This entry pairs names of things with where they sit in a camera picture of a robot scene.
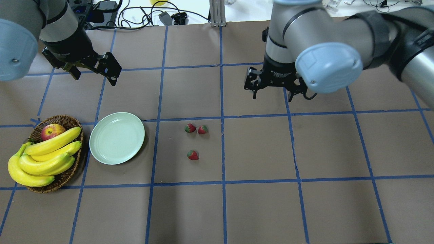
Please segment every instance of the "wicker basket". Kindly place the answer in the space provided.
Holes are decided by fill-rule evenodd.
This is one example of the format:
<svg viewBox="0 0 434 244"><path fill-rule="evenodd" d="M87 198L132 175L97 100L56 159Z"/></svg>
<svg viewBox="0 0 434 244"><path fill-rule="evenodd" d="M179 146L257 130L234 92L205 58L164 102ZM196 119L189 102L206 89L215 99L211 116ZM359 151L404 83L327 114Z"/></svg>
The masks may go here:
<svg viewBox="0 0 434 244"><path fill-rule="evenodd" d="M34 143L38 143L41 142L41 132L42 129L49 124L59 124L62 125L63 127L65 127L65 129L71 129L73 127L77 127L79 126L82 130L79 136L77 136L76 139L74 139L75 141L81 141L81 143L83 144L83 138L84 138L84 133L83 133L83 126L80 124L80 122L70 116L70 115L56 115L53 117L50 117L44 121L42 121L32 132L32 134L30 135L28 141L29 142L34 142ZM73 175L76 173L76 171L78 171L80 167L80 164L82 164L82 148L83 145L80 147L80 149L78 150L78 152L75 153L74 157L76 158L76 161L74 162L74 164L65 172L56 175L54 181L46 186L42 186L42 187L30 187L27 186L27 189L33 191L33 192L37 192L37 193L47 193L47 192L51 192L51 191L55 191L59 188L61 188L62 186L64 186L72 177Z"/></svg>

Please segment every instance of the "apple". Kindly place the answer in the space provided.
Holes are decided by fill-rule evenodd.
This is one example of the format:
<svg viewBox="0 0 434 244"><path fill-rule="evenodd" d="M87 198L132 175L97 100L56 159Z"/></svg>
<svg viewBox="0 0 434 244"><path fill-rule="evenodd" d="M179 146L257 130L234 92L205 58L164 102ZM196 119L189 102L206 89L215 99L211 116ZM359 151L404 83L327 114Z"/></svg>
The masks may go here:
<svg viewBox="0 0 434 244"><path fill-rule="evenodd" d="M59 124L50 124L45 126L41 131L41 138L43 141L46 141L48 139L51 139L55 136L58 136L65 132L65 127L59 125Z"/></svg>

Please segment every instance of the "strawberry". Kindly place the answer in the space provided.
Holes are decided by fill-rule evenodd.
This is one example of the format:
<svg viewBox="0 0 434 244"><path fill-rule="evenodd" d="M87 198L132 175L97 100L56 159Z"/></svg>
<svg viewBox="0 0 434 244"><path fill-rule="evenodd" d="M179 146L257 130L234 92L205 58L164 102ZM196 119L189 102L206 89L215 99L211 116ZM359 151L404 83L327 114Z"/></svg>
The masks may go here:
<svg viewBox="0 0 434 244"><path fill-rule="evenodd" d="M193 151L193 150L190 150L190 151L187 153L187 157L188 157L188 159L190 159L190 160L198 160L198 159L199 159L199 155L197 154L196 151Z"/></svg>
<svg viewBox="0 0 434 244"><path fill-rule="evenodd" d="M192 133L196 130L196 127L192 124L188 124L184 127L185 132Z"/></svg>
<svg viewBox="0 0 434 244"><path fill-rule="evenodd" d="M206 134L208 132L208 127L206 125L199 126L199 129L197 130L199 134Z"/></svg>

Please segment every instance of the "bunch of bananas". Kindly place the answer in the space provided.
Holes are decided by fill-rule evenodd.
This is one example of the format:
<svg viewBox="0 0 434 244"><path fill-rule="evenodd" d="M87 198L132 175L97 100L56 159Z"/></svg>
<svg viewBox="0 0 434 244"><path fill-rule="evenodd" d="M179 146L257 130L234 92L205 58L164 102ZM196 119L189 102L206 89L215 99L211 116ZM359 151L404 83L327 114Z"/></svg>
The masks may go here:
<svg viewBox="0 0 434 244"><path fill-rule="evenodd" d="M25 186L40 187L51 184L55 175L74 164L75 158L72 155L80 149L81 142L72 141L80 132L80 127L74 127L40 143L24 143L9 159L9 175Z"/></svg>

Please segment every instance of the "light green plate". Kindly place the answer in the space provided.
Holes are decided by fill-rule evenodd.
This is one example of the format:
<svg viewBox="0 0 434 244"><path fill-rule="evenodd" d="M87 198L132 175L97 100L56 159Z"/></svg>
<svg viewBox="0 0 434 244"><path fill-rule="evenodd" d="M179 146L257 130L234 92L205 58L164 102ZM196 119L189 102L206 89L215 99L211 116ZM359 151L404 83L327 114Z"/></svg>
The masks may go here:
<svg viewBox="0 0 434 244"><path fill-rule="evenodd" d="M137 116L118 112L103 118L92 130L90 152L107 165L121 164L131 159L141 148L145 128Z"/></svg>

